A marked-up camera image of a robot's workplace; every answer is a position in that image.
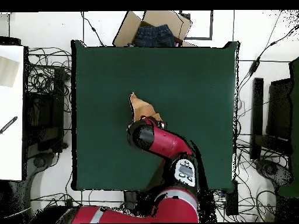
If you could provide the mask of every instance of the brown object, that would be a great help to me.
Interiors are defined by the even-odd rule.
[[[19,62],[0,56],[0,86],[13,87]]]
[[[131,103],[134,122],[139,120],[141,116],[152,116],[156,120],[162,121],[160,114],[155,112],[153,106],[141,99],[138,99],[134,92],[130,95],[129,99]]]
[[[113,40],[113,45],[116,47],[126,47],[128,43],[132,44],[135,40],[139,27],[158,27],[164,24],[167,24],[173,36],[175,36],[176,43],[182,44],[184,47],[195,47],[195,45],[184,42],[192,22],[171,10],[145,11],[142,20],[134,12],[128,11],[119,28],[119,32]]]

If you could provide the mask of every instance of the white floor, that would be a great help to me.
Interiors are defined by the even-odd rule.
[[[198,37],[205,37],[209,19],[207,13],[202,11],[192,11],[191,20],[194,27],[199,28]],[[112,45],[114,36],[126,12],[85,12],[85,17],[89,19],[92,26],[97,30],[99,37],[107,46]],[[295,12],[284,11],[280,15],[276,28],[272,34],[269,44],[272,41],[282,38],[297,23]],[[241,81],[247,74],[252,61],[266,47],[268,39],[273,30],[274,24],[279,16],[277,10],[215,10],[213,22],[213,39],[212,40],[188,40],[192,44],[201,47],[223,47],[228,41],[239,41],[241,48],[239,52],[239,80]],[[71,40],[84,40],[87,46],[99,46],[96,34],[91,30],[83,20],[80,12],[39,12],[39,13],[13,13],[10,17],[10,28],[8,16],[0,15],[0,36],[11,36],[21,39],[23,46],[29,48],[35,47],[57,47],[71,52]],[[251,86],[254,77],[264,78],[264,102],[269,98],[268,91],[271,81],[289,78],[288,63],[299,57],[299,40],[298,31],[295,31],[290,37],[278,42],[273,47],[267,49],[263,54],[258,70],[241,91],[241,99],[245,102],[245,108],[251,108]],[[53,58],[53,61],[65,61],[65,58]],[[264,107],[264,116],[266,116],[267,104]],[[244,117],[240,118],[243,134],[250,133],[251,112],[249,111]],[[69,128],[70,116],[65,113],[65,128]],[[264,128],[266,128],[266,119],[264,119]],[[242,136],[240,139],[249,141],[248,136]],[[58,163],[45,172],[36,176],[32,185],[32,198],[38,198],[45,195],[64,193],[65,185],[71,175],[72,156],[71,156],[71,133],[67,133],[64,142],[69,144],[69,148],[60,154]],[[273,186],[269,180],[264,179],[253,168],[246,171],[240,169],[240,178],[247,183],[251,189],[252,196],[255,198],[257,193],[263,190],[272,190]],[[237,178],[241,183],[239,185],[239,200],[249,197],[249,190],[246,185]],[[81,192],[72,191],[70,183],[67,187],[68,193],[78,201],[81,201]],[[90,191],[82,193],[82,202],[88,205]],[[116,202],[93,202],[92,205],[107,205],[118,207],[123,201],[123,192],[121,191],[93,191],[90,196],[91,201],[116,201]],[[263,204],[275,206],[275,198],[271,194],[264,193],[259,197]],[[43,208],[48,202],[34,201],[33,209]],[[253,202],[251,199],[242,201],[240,210],[251,209]],[[256,213],[256,208],[246,213]],[[220,214],[217,213],[218,220],[224,221]],[[253,215],[242,215],[247,221],[254,221]]]

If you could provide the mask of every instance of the open cardboard box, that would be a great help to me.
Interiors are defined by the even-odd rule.
[[[128,11],[113,40],[113,45],[116,47],[126,47],[128,43],[133,43],[140,26],[158,27],[164,24],[168,25],[173,36],[175,36],[175,42],[180,44],[179,46],[196,47],[183,41],[191,28],[192,22],[170,10],[145,11],[142,20],[134,12]]]

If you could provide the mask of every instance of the green tabletop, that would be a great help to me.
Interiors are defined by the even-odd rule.
[[[199,147],[210,188],[231,188],[236,49],[76,41],[76,189],[143,190],[160,164],[127,142],[131,92],[154,106],[168,130]]]

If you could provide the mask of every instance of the jeans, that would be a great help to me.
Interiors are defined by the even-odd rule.
[[[175,38],[167,24],[159,27],[139,27],[133,43],[138,47],[174,47]]]

